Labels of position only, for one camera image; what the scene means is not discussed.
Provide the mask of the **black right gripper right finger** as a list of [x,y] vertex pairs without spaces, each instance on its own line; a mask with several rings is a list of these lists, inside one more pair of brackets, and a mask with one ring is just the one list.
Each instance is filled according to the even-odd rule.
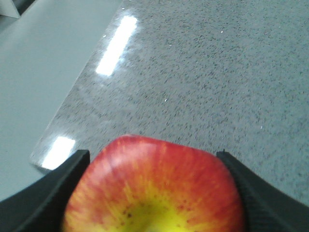
[[231,172],[245,209],[249,232],[307,232],[309,207],[252,172],[226,151],[216,156]]

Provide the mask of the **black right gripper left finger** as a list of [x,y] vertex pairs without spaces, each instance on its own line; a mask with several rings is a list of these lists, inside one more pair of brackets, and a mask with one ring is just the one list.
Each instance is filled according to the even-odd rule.
[[66,205],[90,163],[78,150],[59,167],[0,203],[2,232],[59,232]]

